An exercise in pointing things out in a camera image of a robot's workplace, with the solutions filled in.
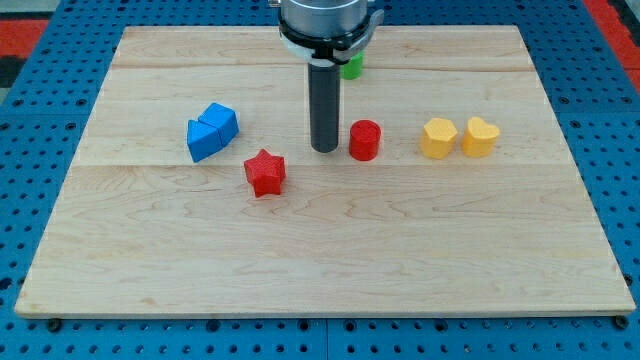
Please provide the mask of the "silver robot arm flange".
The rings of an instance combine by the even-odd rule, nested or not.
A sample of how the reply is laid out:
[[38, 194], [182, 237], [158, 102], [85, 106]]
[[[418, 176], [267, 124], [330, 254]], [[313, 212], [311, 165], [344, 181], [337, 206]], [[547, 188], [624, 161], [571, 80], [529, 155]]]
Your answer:
[[385, 13], [369, 0], [269, 0], [285, 48], [317, 67], [344, 65], [364, 51]]

